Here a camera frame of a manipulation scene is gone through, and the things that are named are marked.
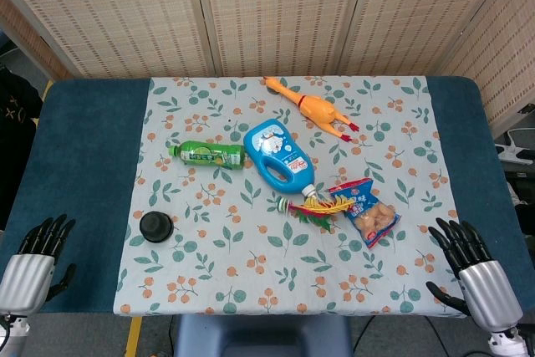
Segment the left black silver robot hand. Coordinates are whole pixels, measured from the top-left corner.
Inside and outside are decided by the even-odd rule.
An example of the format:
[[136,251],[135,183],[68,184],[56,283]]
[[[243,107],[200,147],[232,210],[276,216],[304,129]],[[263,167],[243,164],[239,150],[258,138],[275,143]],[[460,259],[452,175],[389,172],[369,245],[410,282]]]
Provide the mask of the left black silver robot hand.
[[1,314],[28,317],[62,293],[72,282],[76,265],[71,263],[61,280],[52,279],[64,244],[76,221],[65,214],[46,218],[24,237],[11,256],[1,281]]

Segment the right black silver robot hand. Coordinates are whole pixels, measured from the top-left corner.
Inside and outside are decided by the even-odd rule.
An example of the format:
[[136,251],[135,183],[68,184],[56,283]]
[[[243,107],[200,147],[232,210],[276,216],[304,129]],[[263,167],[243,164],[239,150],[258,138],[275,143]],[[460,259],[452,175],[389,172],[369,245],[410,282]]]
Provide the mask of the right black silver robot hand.
[[462,298],[451,296],[435,283],[425,283],[431,294],[489,333],[506,333],[516,327],[522,308],[502,265],[491,256],[480,233],[468,222],[436,218],[429,227],[442,249],[461,289]]

